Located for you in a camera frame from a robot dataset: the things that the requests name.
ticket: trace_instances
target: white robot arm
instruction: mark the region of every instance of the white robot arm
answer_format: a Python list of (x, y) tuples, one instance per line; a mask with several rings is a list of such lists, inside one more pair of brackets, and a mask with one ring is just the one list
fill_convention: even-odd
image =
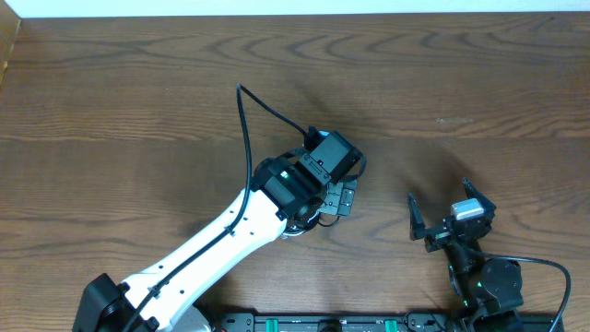
[[(243, 194), (242, 190), (236, 200), (219, 217), (173, 253), (153, 266), (123, 280), (129, 286), (129, 291), (124, 295), (125, 298), (137, 307), (148, 295), (151, 287), (218, 236), (234, 221), (242, 204)], [(251, 252), (275, 241), (283, 233), (287, 221), (279, 219), (277, 212), (277, 205), (263, 191), (251, 192), (243, 218), (231, 235), (213, 245), (171, 279), (170, 284), (163, 287), (159, 295), (147, 304), (141, 316), (145, 320), (155, 317), (159, 322), (158, 331), (172, 331), (183, 314), (203, 292)], [(209, 329), (207, 322), (199, 323), (191, 322), (190, 330), (207, 332)], [(174, 328), (175, 332), (181, 330), (187, 331), (186, 327)]]
[[(346, 175), (359, 160), (359, 174)], [(258, 165), (247, 201), (248, 188), (193, 238), (118, 286), (106, 274), (93, 280), (82, 294), (73, 331), (209, 332), (193, 307), (196, 299), (281, 234), (311, 230), (320, 213), (346, 217), (365, 164), (337, 131), (322, 134), (310, 127), (303, 148)]]

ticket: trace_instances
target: small robot arm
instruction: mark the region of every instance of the small robot arm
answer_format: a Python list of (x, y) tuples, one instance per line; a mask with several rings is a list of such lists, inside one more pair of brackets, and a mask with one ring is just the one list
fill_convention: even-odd
[(523, 330), (516, 308), (523, 305), (523, 279), (517, 261), (485, 259), (478, 239), (491, 231), (496, 206), (467, 179), (463, 179), (467, 200), (451, 205), (451, 216), (430, 229), (424, 222), (412, 194), (410, 239), (424, 239), (427, 252), (443, 249), (449, 261), (449, 276), (455, 294), (465, 308), (447, 322), (447, 331), (474, 331), (485, 328)]
[[(360, 173), (347, 175), (358, 161)], [(206, 248), (158, 289), (141, 308), (131, 330), (209, 332), (210, 325), (200, 313), (192, 313), (193, 321), (187, 324), (190, 329), (181, 327), (184, 313), (195, 311), (196, 299), (247, 255), (277, 237), (310, 231), (318, 224), (321, 213), (346, 217), (365, 163), (360, 151), (337, 131), (328, 134), (310, 127), (302, 148), (266, 159), (256, 167), (242, 219), (229, 235), (207, 247), (235, 220), (245, 189), (215, 220), (158, 263), (119, 285), (106, 273), (90, 282), (82, 294), (72, 330), (122, 331), (137, 316), (136, 308), (154, 285)]]

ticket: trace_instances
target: black cable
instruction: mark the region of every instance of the black cable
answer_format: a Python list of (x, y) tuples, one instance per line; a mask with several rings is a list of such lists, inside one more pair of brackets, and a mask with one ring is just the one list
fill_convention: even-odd
[(563, 300), (561, 300), (560, 309), (555, 314), (555, 318), (553, 318), (553, 323), (551, 323), (551, 326), (547, 330), (548, 332), (553, 331), (555, 326), (560, 321), (561, 316), (563, 315), (563, 311), (565, 311), (565, 306), (568, 304), (568, 300), (570, 299), (570, 292), (572, 290), (572, 279), (570, 278), (570, 272), (568, 272), (567, 268), (565, 268), (561, 264), (558, 264), (558, 263), (555, 263), (555, 262), (552, 262), (552, 261), (549, 261), (546, 259), (510, 256), (510, 255), (495, 255), (495, 254), (488, 254), (488, 253), (480, 252), (480, 251), (477, 251), (477, 250), (474, 250), (471, 248), (467, 248), (467, 247), (466, 247), (466, 249), (471, 254), (477, 255), (480, 257), (513, 260), (513, 261), (525, 262), (525, 263), (537, 263), (537, 264), (543, 264), (543, 265), (547, 265), (547, 266), (555, 267), (555, 268), (559, 269), (563, 273), (563, 276), (565, 276), (565, 292), (563, 293)]
[(291, 120), (289, 120), (288, 118), (286, 118), (285, 116), (281, 115), (279, 112), (271, 109), (263, 101), (259, 100), (258, 97), (254, 96), (254, 94), (252, 92), (250, 92), (250, 90), (248, 90), (246, 87), (240, 86), (240, 88), (242, 89), (242, 91), (245, 94), (247, 94), (250, 98), (252, 98), (253, 101), (256, 101), (256, 103), (258, 105), (262, 106), (262, 108), (264, 108), (265, 110), (267, 110), (269, 113), (275, 115), (277, 118), (283, 120), (287, 124), (291, 125), (293, 128), (299, 130), (299, 132), (302, 133), (304, 136), (307, 135), (307, 132), (305, 130), (303, 130), (303, 128), (301, 128), (300, 126), (298, 126), (297, 124), (295, 124), (294, 122), (292, 122)]
[(193, 263), (200, 255), (202, 255), (204, 252), (206, 252), (219, 241), (221, 241), (221, 239), (223, 239), (226, 235), (231, 234), (233, 232), (233, 229), (238, 225), (238, 223), (242, 219), (243, 213), (245, 212), (246, 207), (248, 206), (248, 199), (250, 198), (250, 182), (252, 180), (252, 151), (250, 150), (250, 137), (248, 136), (248, 126), (246, 124), (246, 116), (243, 110), (242, 95), (240, 93), (241, 90), (246, 92), (248, 96), (252, 97), (261, 106), (265, 107), (265, 105), (260, 100), (258, 100), (250, 91), (248, 91), (245, 87), (238, 83), (238, 85), (236, 86), (236, 98), (238, 101), (238, 113), (240, 114), (240, 122), (242, 124), (243, 144), (246, 150), (246, 187), (244, 188), (244, 195), (242, 205), (240, 206), (240, 211), (238, 211), (236, 219), (230, 224), (230, 226), (226, 227), (220, 235), (211, 240), (211, 242), (207, 243), (196, 253), (188, 257), (184, 262), (182, 262), (179, 266), (172, 270), (166, 277), (164, 277), (164, 279), (158, 282), (158, 284), (156, 284), (156, 286), (154, 286), (149, 291), (144, 300), (142, 300), (142, 302), (137, 306), (134, 314), (131, 316), (131, 319), (129, 319), (127, 325), (124, 327), (123, 332), (128, 332), (131, 330), (131, 327), (141, 314), (141, 311), (144, 310), (144, 308), (146, 307), (146, 305), (148, 305), (148, 302), (151, 299), (153, 299), (156, 295), (159, 294), (159, 290), (161, 290), (162, 287), (167, 285), (170, 282), (170, 280), (174, 278), (180, 271), (182, 271), (189, 264)]
[(347, 175), (347, 176), (343, 177), (340, 180), (341, 183), (348, 183), (348, 182), (357, 180), (365, 172), (365, 168), (367, 167), (367, 158), (360, 151), (359, 151), (359, 153), (360, 153), (360, 169), (359, 169), (359, 172), (357, 174), (354, 174), (354, 175)]
[(332, 221), (332, 223), (323, 224), (321, 221), (318, 220), (317, 224), (322, 227), (332, 227), (332, 226), (335, 226), (336, 224), (338, 224), (339, 221), (340, 221), (340, 216), (336, 217), (336, 220)]
[(431, 314), (432, 319), (434, 319), (434, 323), (436, 323), (436, 326), (438, 328), (441, 329), (442, 332), (446, 332), (446, 328), (444, 328), (441, 323), (439, 323), (439, 320), (436, 319), (436, 317), (434, 316), (434, 314), (431, 311), (428, 311), (429, 314)]

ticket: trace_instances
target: wooden table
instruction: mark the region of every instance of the wooden table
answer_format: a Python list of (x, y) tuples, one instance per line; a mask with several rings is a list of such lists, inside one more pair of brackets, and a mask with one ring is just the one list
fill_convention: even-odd
[[(236, 82), (369, 165), (350, 218), (258, 250), (204, 303), (455, 308), (405, 198), (440, 222), (467, 176), (498, 206), (482, 247), (563, 263), (566, 326), (588, 330), (588, 14), (25, 20), (0, 95), (0, 329), (71, 328), (92, 279), (151, 265), (235, 198)], [(246, 107), (254, 164), (301, 143)], [(523, 278), (522, 311), (554, 313), (562, 274)]]

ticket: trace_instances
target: green terminal block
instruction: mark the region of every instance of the green terminal block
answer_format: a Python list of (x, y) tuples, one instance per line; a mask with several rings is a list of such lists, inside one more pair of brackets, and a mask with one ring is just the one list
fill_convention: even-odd
[(277, 319), (266, 319), (266, 332), (278, 332)]
[(397, 332), (397, 321), (396, 320), (386, 320), (385, 321), (385, 332)]

